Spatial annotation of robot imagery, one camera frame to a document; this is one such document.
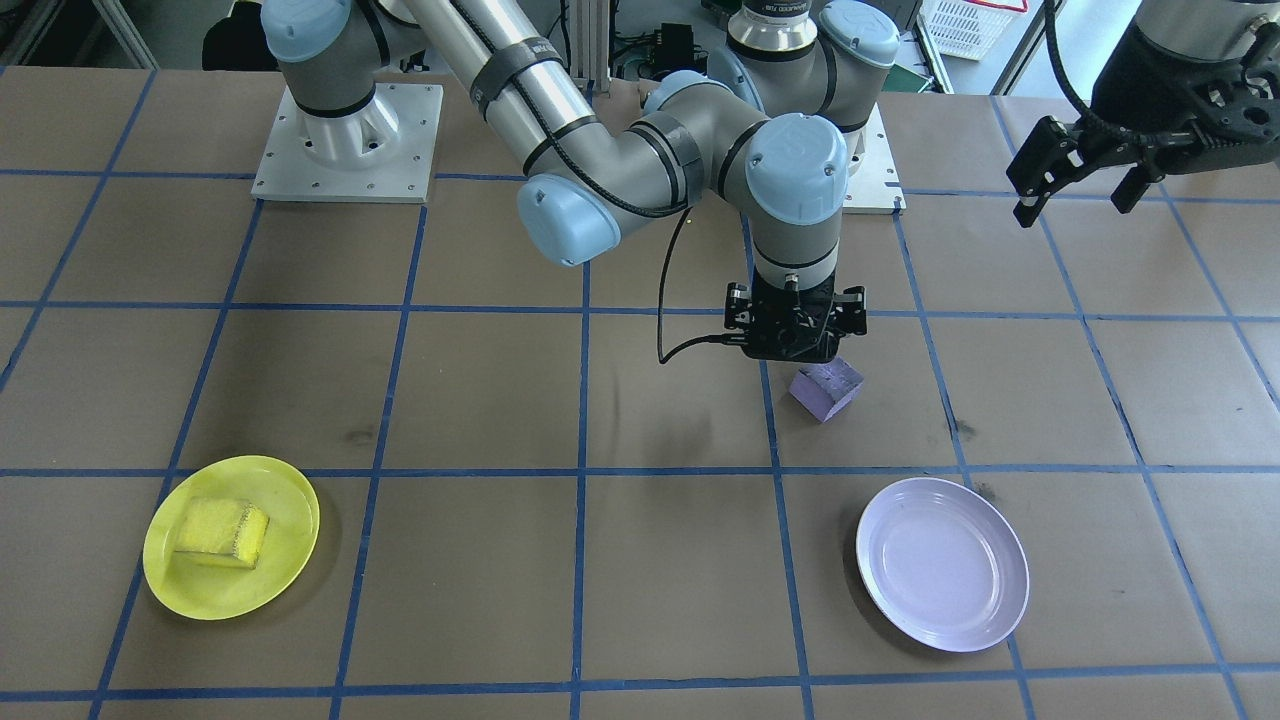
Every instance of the grid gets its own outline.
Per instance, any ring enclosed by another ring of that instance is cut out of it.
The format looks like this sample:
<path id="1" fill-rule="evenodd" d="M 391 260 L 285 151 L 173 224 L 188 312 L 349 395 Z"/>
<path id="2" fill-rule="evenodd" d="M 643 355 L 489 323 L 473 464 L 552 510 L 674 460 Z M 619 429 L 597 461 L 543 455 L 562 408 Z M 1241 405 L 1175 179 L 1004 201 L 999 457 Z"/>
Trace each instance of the grid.
<path id="1" fill-rule="evenodd" d="M 1078 678 L 1126 678 L 1126 676 L 1216 676 L 1226 688 L 1231 706 L 1238 717 L 1249 717 L 1245 703 L 1236 688 L 1236 678 L 1254 674 L 1280 673 L 1280 661 L 1268 662 L 1229 662 L 1222 652 L 1219 637 L 1206 612 L 1204 603 L 1193 582 L 1192 573 L 1183 557 L 1178 538 L 1175 538 L 1172 525 L 1169 520 L 1165 505 L 1157 491 L 1153 474 L 1277 474 L 1280 465 L 1235 465 L 1235 464 L 1148 464 L 1139 441 L 1121 401 L 1121 393 L 1112 378 L 1107 360 L 1102 352 L 1102 346 L 1094 334 L 1100 323 L 1133 322 L 1133 323 L 1219 323 L 1226 324 L 1233 331 L 1240 347 L 1245 352 L 1257 379 L 1266 388 L 1270 401 L 1280 410 L 1280 397 L 1276 395 L 1274 383 L 1260 360 L 1258 351 L 1251 345 L 1244 328 L 1248 325 L 1263 325 L 1280 322 L 1275 315 L 1236 315 L 1228 302 L 1221 286 L 1210 269 L 1201 249 L 1193 238 L 1188 223 L 1184 220 L 1179 204 L 1224 204 L 1224 205 L 1280 205 L 1280 200 L 1263 199 L 1212 199 L 1212 197 L 1181 197 L 1171 195 L 1165 187 L 1160 188 L 1160 197 L 1148 197 L 1144 204 L 1157 204 L 1167 208 L 1175 218 L 1180 232 L 1196 258 L 1199 270 L 1208 282 L 1216 301 L 1221 306 L 1221 314 L 1170 314 L 1170 315 L 1139 315 L 1139 314 L 1101 314 L 1087 313 L 1076 293 L 1068 264 L 1062 258 L 1056 241 L 1052 223 L 1042 219 L 1039 227 L 1044 242 L 1052 254 L 1053 263 L 1061 275 L 1061 282 L 1070 297 L 1073 310 L 1070 313 L 1019 313 L 1019 311 L 957 311 L 957 310 L 928 310 L 922 295 L 920 281 L 916 268 L 913 264 L 913 254 L 909 246 L 909 234 L 900 217 L 893 217 L 892 227 L 897 237 L 899 250 L 906 270 L 906 279 L 910 286 L 910 295 L 914 310 L 872 310 L 872 316 L 915 319 L 919 322 L 933 380 L 937 386 L 938 400 L 941 402 L 947 429 L 948 441 L 955 455 L 954 464 L 928 465 L 928 466 L 806 466 L 786 465 L 780 454 L 780 441 L 777 420 L 773 402 L 773 388 L 768 366 L 759 363 L 760 392 L 764 405 L 765 433 L 768 437 L 768 465 L 760 466 L 678 466 L 678 468 L 645 468 L 645 466 L 593 466 L 589 464 L 588 436 L 591 428 L 589 418 L 589 373 L 590 373 L 590 345 L 591 322 L 599 316 L 626 316 L 626 315 L 655 315 L 653 307 L 622 307 L 622 306 L 594 306 L 591 302 L 591 265 L 582 269 L 581 304 L 579 306 L 516 306 L 516 305 L 429 305 L 416 304 L 415 283 L 419 278 L 419 266 L 424 252 L 424 238 L 430 224 L 429 213 L 422 209 L 419 214 L 416 234 L 410 260 L 408 277 L 404 281 L 403 300 L 399 304 L 288 304 L 288 302 L 237 302 L 234 301 L 237 287 L 242 278 L 242 272 L 250 250 L 253 243 L 259 220 L 262 215 L 262 202 L 255 204 L 248 227 L 244 231 L 243 242 L 236 259 L 234 269 L 230 274 L 223 299 L 220 302 L 146 302 L 146 301 L 68 301 L 54 300 L 52 295 L 63 275 L 68 261 L 73 256 L 81 236 L 90 222 L 108 182 L 113 178 L 189 178 L 189 179 L 248 179 L 251 173 L 177 173 L 177 172 L 122 172 L 115 165 L 120 158 L 131 131 L 133 129 L 140 113 L 142 111 L 147 96 L 157 76 L 147 76 L 124 129 L 115 143 L 114 151 L 102 172 L 81 170 L 42 170 L 42 169 L 0 169 L 0 176 L 69 176 L 97 178 L 97 184 L 90 196 L 87 206 L 81 215 L 76 228 L 61 252 L 58 264 L 44 287 L 37 300 L 6 300 L 0 301 L 0 307 L 29 309 L 31 316 L 9 357 L 3 374 L 0 374 L 0 392 L 5 389 L 15 369 L 23 360 L 23 352 L 41 322 L 44 313 L 49 309 L 97 309 L 97 310 L 191 310 L 191 311 L 216 311 L 212 332 L 207 341 L 207 347 L 200 365 L 200 370 L 191 389 L 189 400 L 182 418 L 173 452 L 166 468 L 0 468 L 0 478 L 4 477 L 116 477 L 116 478 L 159 478 L 161 479 L 160 495 L 156 503 L 161 501 L 173 486 L 175 479 L 193 471 L 192 468 L 182 466 L 182 454 L 191 432 L 192 421 L 197 413 L 205 384 L 214 363 L 219 341 L 227 327 L 228 319 L 237 311 L 334 311 L 334 313 L 392 313 L 398 316 L 396 343 L 390 360 L 390 370 L 387 378 L 385 396 L 381 407 L 380 423 L 376 429 L 376 442 L 374 447 L 374 460 L 367 474 L 370 478 L 367 498 L 361 529 L 361 543 L 356 555 L 355 574 L 351 584 L 349 602 L 343 628 L 343 638 L 339 651 L 339 661 L 334 682 L 330 685 L 307 687 L 219 687 L 219 688 L 164 688 L 164 689 L 120 689 L 111 687 L 113 674 L 122 652 L 124 638 L 129 629 L 129 620 L 134 603 L 141 589 L 141 564 L 132 575 L 124 605 L 120 610 L 119 621 L 106 655 L 100 680 L 95 689 L 82 691 L 0 691 L 0 703 L 10 702 L 87 702 L 88 717 L 96 719 L 102 712 L 104 705 L 114 701 L 166 701 L 166 700 L 197 700 L 197 698 L 325 698 L 329 700 L 329 716 L 339 717 L 343 701 L 353 697 L 396 697 L 396 696 L 475 696 L 475 694 L 567 694 L 568 715 L 571 720 L 577 720 L 582 710 L 582 696 L 585 693 L 608 693 L 623 691 L 695 691 L 695 689 L 727 689 L 727 688 L 795 688 L 800 692 L 804 716 L 812 720 L 819 714 L 815 711 L 813 688 L 820 687 L 860 687 L 860 685 L 899 685 L 899 684 L 925 684 L 925 683 L 980 683 L 980 682 L 1015 682 L 1023 706 L 1023 712 L 1030 720 L 1037 717 L 1036 703 L 1030 683 L 1036 680 L 1078 679 Z M 998 102 L 992 100 L 995 115 L 1000 122 L 1000 131 L 1010 149 L 1014 146 L 1012 136 L 1005 124 L 1004 110 Z M 506 183 L 520 181 L 516 176 L 497 173 L 447 173 L 435 176 L 438 179 L 475 181 L 477 183 Z M 905 195 L 929 196 L 974 196 L 998 197 L 1011 200 L 1009 192 L 982 191 L 982 190 L 942 190 L 942 188 L 916 188 L 902 187 Z M 1065 195 L 1065 200 L 1103 201 L 1102 196 L 1094 195 Z M 749 231 L 744 223 L 744 241 L 749 249 Z M 746 263 L 750 263 L 750 252 L 745 254 Z M 401 361 L 404 355 L 406 337 L 411 319 L 428 314 L 536 314 L 536 315 L 566 315 L 579 316 L 581 323 L 581 350 L 579 368 L 579 414 L 577 414 L 577 461 L 576 466 L 564 468 L 396 468 L 384 466 L 392 418 L 396 406 L 397 384 L 399 380 Z M 678 307 L 669 310 L 672 315 L 707 316 L 718 315 L 719 309 L 714 307 Z M 940 354 L 938 343 L 934 338 L 934 323 L 938 320 L 1055 320 L 1076 324 L 1084 333 L 1088 348 L 1097 365 L 1097 372 L 1106 386 L 1107 395 L 1115 405 L 1119 421 L 1124 428 L 1125 439 L 1133 455 L 1133 462 L 1124 464 L 972 464 L 966 459 L 965 438 L 952 407 L 952 396 L 948 391 L 947 378 L 943 373 L 943 357 Z M 360 475 L 349 468 L 306 468 L 303 471 L 312 478 L 347 478 Z M 1172 556 L 1180 580 L 1189 597 L 1201 632 L 1203 633 L 1211 651 L 1212 662 L 1201 664 L 1153 664 L 1153 665 L 1119 665 L 1119 666 L 1080 666 L 1080 667 L 1025 667 L 1019 652 L 1016 634 L 1007 641 L 1012 667 L 1009 670 L 963 670 L 963 671 L 931 671 L 931 673 L 876 673 L 876 674 L 814 674 L 810 673 L 808 650 L 805 642 L 805 623 L 801 614 L 801 602 L 795 575 L 792 557 L 792 542 L 787 514 L 787 486 L 786 478 L 803 475 L 908 475 L 908 474 L 938 474 L 959 475 L 966 487 L 974 488 L 974 474 L 1034 474 L 1034 473 L 1093 473 L 1093 474 L 1120 474 L 1132 473 L 1142 477 L 1143 486 L 1149 497 L 1151 506 L 1158 519 L 1160 529 Z M 797 673 L 794 675 L 750 676 L 750 678 L 692 678 L 692 679 L 653 679 L 653 678 L 626 678 L 626 679 L 589 679 L 582 673 L 584 655 L 584 587 L 586 571 L 588 533 L 586 511 L 589 478 L 591 477 L 694 477 L 694 475 L 739 475 L 763 477 L 772 480 L 776 515 L 778 521 L 778 543 L 781 547 L 782 566 L 786 575 L 786 596 L 790 609 L 791 629 L 794 635 L 794 650 Z M 500 683 L 439 683 L 439 684 L 355 684 L 348 683 L 348 667 L 351 662 L 352 646 L 355 642 L 358 610 L 362 597 L 362 583 L 366 561 L 369 557 L 370 538 L 376 534 L 374 528 L 375 510 L 378 506 L 380 482 L 387 478 L 468 478 L 468 477 L 511 477 L 511 478 L 570 478 L 575 480 L 575 530 L 573 530 L 573 589 L 572 589 L 572 666 L 567 682 L 500 682 Z"/>

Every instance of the purple cube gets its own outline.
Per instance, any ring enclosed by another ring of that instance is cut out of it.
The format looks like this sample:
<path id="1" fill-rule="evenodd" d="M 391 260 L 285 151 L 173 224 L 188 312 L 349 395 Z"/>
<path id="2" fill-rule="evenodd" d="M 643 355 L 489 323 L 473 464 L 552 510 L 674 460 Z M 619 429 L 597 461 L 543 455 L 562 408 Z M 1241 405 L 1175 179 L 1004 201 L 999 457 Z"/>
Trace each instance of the purple cube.
<path id="1" fill-rule="evenodd" d="M 863 375 L 836 357 L 826 365 L 804 365 L 791 380 L 791 396 L 819 423 L 832 419 L 863 389 Z"/>

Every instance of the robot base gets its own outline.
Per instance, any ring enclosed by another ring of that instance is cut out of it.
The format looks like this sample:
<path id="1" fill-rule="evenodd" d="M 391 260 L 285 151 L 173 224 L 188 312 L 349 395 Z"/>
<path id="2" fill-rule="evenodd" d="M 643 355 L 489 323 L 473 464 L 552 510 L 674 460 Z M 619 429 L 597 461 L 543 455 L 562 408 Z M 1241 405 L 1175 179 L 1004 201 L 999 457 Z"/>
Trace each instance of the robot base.
<path id="1" fill-rule="evenodd" d="M 253 178 L 252 196 L 300 202 L 425 202 L 444 87 L 378 83 L 376 97 L 393 110 L 394 142 L 384 141 L 374 151 L 381 158 L 366 158 L 364 167 L 340 168 L 312 158 L 306 145 L 312 131 L 285 90 Z"/>
<path id="2" fill-rule="evenodd" d="M 906 196 L 902 195 L 897 165 L 893 164 L 893 151 L 888 146 L 879 105 L 872 108 L 872 114 L 861 132 L 865 147 L 858 155 L 858 172 L 849 178 L 845 214 L 888 215 L 905 210 Z"/>

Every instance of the white basket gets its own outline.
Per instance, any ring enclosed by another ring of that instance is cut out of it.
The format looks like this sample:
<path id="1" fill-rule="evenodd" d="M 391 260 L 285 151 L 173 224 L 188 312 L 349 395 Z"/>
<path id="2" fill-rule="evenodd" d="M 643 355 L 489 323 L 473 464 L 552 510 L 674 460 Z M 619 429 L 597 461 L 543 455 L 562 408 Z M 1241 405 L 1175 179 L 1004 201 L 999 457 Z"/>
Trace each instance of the white basket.
<path id="1" fill-rule="evenodd" d="M 943 55 L 982 60 L 1027 0 L 1001 4 L 984 0 L 925 0 L 920 14 Z"/>

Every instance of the label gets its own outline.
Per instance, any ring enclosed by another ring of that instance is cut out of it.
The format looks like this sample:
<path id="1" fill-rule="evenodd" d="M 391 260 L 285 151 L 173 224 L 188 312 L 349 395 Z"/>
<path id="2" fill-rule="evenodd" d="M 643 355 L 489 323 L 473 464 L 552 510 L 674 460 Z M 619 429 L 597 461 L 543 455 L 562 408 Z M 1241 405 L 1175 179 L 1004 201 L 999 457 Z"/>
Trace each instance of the label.
<path id="1" fill-rule="evenodd" d="M 809 14 L 809 0 L 744 0 L 742 6 L 768 18 Z"/>

